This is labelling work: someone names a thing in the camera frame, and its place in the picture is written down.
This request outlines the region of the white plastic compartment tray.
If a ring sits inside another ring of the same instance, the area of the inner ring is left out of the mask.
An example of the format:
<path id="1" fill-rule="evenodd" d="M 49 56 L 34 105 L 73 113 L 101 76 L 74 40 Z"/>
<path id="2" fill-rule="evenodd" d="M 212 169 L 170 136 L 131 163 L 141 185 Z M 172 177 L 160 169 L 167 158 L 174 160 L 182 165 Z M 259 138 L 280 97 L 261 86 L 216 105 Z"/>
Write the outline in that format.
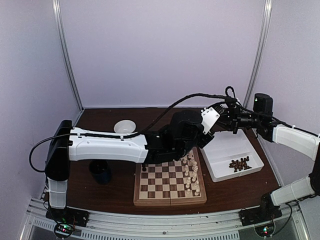
<path id="1" fill-rule="evenodd" d="M 243 130 L 237 134 L 228 131 L 217 132 L 214 139 L 201 150 L 210 177 L 214 183 L 259 172 L 264 163 L 250 143 Z M 249 156 L 247 170 L 234 172 L 229 168 L 232 160 Z"/>

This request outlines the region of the wooden chess board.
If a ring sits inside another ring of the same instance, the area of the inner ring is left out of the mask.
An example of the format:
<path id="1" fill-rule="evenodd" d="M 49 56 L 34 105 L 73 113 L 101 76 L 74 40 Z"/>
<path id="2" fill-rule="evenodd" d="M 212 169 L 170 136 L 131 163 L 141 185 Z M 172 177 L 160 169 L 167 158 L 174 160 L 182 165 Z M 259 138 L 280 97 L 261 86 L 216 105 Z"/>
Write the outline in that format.
<path id="1" fill-rule="evenodd" d="M 207 202 L 207 194 L 200 164 L 200 197 L 183 197 L 182 162 L 173 160 L 161 164 L 147 164 L 142 171 L 142 164 L 135 166 L 133 204 L 135 206 L 185 206 Z"/>

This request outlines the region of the dark brown chess piece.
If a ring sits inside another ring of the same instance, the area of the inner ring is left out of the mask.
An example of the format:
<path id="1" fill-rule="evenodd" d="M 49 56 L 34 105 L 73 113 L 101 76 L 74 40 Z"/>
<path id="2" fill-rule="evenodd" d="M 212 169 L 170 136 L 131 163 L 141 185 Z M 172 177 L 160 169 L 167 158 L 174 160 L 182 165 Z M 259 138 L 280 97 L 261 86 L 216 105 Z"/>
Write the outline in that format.
<path id="1" fill-rule="evenodd" d="M 144 163 L 141 165 L 141 167 L 142 167 L 142 171 L 143 172 L 145 172 L 147 170 L 147 167 L 146 167 L 146 165 Z"/>

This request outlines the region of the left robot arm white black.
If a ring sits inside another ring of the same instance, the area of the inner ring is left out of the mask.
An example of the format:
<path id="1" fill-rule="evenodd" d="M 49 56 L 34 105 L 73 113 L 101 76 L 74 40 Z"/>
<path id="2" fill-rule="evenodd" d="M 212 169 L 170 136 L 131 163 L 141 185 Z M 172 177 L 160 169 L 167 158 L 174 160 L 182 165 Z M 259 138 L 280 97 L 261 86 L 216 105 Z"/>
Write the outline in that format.
<path id="1" fill-rule="evenodd" d="M 214 138 L 210 131 L 220 116 L 211 107 L 199 112 L 183 110 L 174 113 L 170 123 L 158 131 L 144 129 L 131 134 L 85 130 L 63 120 L 54 136 L 35 145 L 50 143 L 42 172 L 48 181 L 48 204 L 53 215 L 61 222 L 72 218 L 71 209 L 66 207 L 71 161 L 118 160 L 136 164 L 177 161 Z"/>

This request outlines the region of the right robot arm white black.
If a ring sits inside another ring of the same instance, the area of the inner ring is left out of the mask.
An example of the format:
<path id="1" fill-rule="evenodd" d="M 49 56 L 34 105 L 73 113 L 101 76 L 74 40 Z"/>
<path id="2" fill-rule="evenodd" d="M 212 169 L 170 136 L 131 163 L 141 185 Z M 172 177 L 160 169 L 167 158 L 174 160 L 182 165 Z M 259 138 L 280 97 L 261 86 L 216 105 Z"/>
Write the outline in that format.
<path id="1" fill-rule="evenodd" d="M 266 142 L 296 152 L 313 162 L 311 173 L 262 196 L 256 210 L 259 220 L 268 220 L 276 209 L 292 201 L 316 197 L 320 194 L 320 137 L 290 125 L 273 115 L 273 98 L 256 93 L 253 108 L 245 108 L 235 97 L 226 95 L 213 109 L 220 115 L 217 124 L 234 134 L 239 129 L 255 129 Z"/>

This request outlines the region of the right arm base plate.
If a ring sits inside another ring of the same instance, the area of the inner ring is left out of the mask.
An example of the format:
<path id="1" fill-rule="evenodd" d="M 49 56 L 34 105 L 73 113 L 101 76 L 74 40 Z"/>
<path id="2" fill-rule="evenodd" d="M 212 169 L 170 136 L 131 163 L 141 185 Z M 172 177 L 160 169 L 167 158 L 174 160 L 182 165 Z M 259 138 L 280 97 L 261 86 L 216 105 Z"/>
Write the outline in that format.
<path id="1" fill-rule="evenodd" d="M 282 212 L 279 208 L 264 211 L 261 207 L 254 207 L 251 209 L 243 208 L 239 211 L 239 218 L 243 226 L 271 222 L 272 220 L 280 218 L 281 216 Z"/>

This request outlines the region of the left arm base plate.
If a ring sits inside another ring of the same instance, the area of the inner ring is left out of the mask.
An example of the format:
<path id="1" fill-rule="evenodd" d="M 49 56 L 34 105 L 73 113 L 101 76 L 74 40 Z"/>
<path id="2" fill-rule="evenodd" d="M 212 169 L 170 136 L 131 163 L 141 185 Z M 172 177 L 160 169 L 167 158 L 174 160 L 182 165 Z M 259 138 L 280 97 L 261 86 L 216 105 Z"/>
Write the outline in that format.
<path id="1" fill-rule="evenodd" d="M 88 211 L 65 207 L 64 209 L 50 208 L 47 210 L 45 217 L 61 223 L 86 227 L 89 215 Z"/>

